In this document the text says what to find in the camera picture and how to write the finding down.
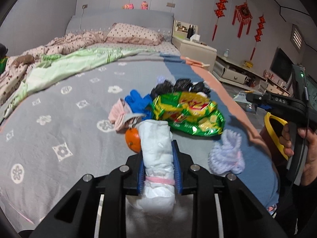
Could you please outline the right hand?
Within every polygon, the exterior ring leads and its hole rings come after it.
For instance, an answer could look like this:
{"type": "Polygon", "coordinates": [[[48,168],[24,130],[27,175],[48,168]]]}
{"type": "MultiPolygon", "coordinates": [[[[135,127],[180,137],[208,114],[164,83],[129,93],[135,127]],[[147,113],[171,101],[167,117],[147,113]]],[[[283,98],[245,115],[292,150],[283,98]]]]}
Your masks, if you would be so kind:
{"type": "MultiPolygon", "coordinates": [[[[302,138],[306,138],[306,141],[308,142],[307,158],[301,177],[301,184],[303,186],[308,186],[316,179],[316,133],[310,128],[308,130],[298,128],[298,134],[302,138]]],[[[288,124],[283,127],[282,136],[279,138],[279,142],[284,146],[285,155],[294,155],[294,151],[291,149],[292,142],[288,124]]]]}

